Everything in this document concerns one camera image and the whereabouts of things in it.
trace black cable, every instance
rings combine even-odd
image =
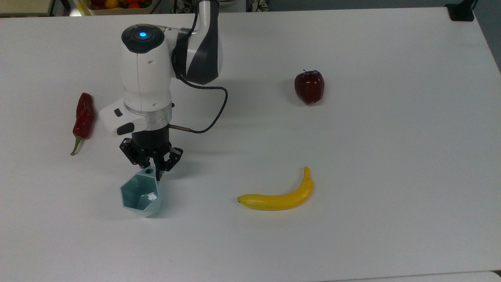
[[[189,32],[185,36],[183,36],[182,38],[180,38],[179,41],[181,41],[181,40],[188,40],[188,38],[191,36],[191,34],[193,33],[193,31],[195,30],[196,22],[197,22],[197,19],[198,19],[198,9],[197,9],[196,5],[193,7],[193,10],[195,12],[195,18],[193,19],[193,25],[191,26],[191,29],[189,30]],[[176,65],[176,63],[175,63],[176,55],[175,54],[178,52],[177,46],[179,46],[179,45],[176,44],[176,47],[174,47],[174,50],[172,50],[172,65],[173,66]],[[221,109],[219,110],[219,113],[217,113],[217,116],[214,119],[214,121],[206,129],[204,129],[204,130],[200,130],[200,131],[198,131],[198,130],[192,130],[192,129],[189,130],[189,132],[191,132],[191,133],[205,133],[205,132],[207,132],[209,129],[211,129],[214,126],[214,124],[217,122],[217,120],[221,116],[222,111],[224,110],[224,107],[226,106],[226,102],[228,101],[228,90],[226,90],[226,88],[224,88],[222,86],[200,86],[200,85],[191,84],[188,81],[186,81],[186,79],[184,79],[184,77],[182,76],[182,74],[180,74],[178,72],[176,72],[176,77],[179,80],[181,80],[182,82],[184,82],[184,84],[186,84],[186,85],[188,85],[190,87],[196,88],[196,89],[202,89],[202,90],[222,90],[222,91],[224,91],[224,102],[222,103]]]
[[[160,2],[162,2],[162,0],[158,0],[157,5],[155,5],[155,7],[153,8],[153,10],[151,10],[150,14],[153,14],[155,12],[155,10],[157,9],[158,5],[160,5]]]
[[[221,109],[219,110],[219,113],[217,113],[217,116],[216,118],[214,119],[214,121],[204,130],[192,130],[190,129],[189,132],[191,133],[205,133],[207,131],[209,131],[209,129],[211,129],[214,124],[217,122],[217,120],[219,119],[219,117],[221,116],[222,114],[222,111],[224,110],[224,107],[226,106],[226,102],[228,101],[228,90],[226,90],[226,88],[222,87],[222,86],[199,86],[199,85],[194,85],[194,84],[191,84],[189,83],[188,81],[186,81],[182,76],[179,76],[179,80],[181,80],[182,82],[184,82],[184,84],[190,86],[190,87],[193,87],[193,88],[196,88],[196,89],[203,89],[203,90],[222,90],[224,91],[224,102],[222,103],[222,106],[221,106]]]

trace teal container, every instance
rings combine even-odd
[[[149,166],[136,173],[120,187],[123,207],[142,217],[160,212],[162,198],[158,193],[155,168]]]

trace yellow banana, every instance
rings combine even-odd
[[[313,181],[310,177],[310,169],[305,167],[304,173],[301,185],[288,194],[245,194],[238,197],[237,200],[244,206],[256,210],[278,211],[297,207],[309,198],[313,190]]]

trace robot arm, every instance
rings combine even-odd
[[[199,22],[194,31],[138,24],[122,33],[121,76],[123,98],[99,112],[105,126],[116,135],[131,133],[120,149],[134,165],[143,168],[153,158],[157,180],[182,155],[169,142],[172,117],[170,81],[207,84],[218,77],[222,49],[218,36],[217,0],[198,0]]]

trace pepper stem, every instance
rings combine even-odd
[[[82,141],[82,137],[81,136],[78,136],[78,135],[75,135],[75,147],[73,148],[73,152],[71,152],[70,155],[74,156],[77,152],[77,148],[78,148],[78,144],[80,144],[80,141]]]

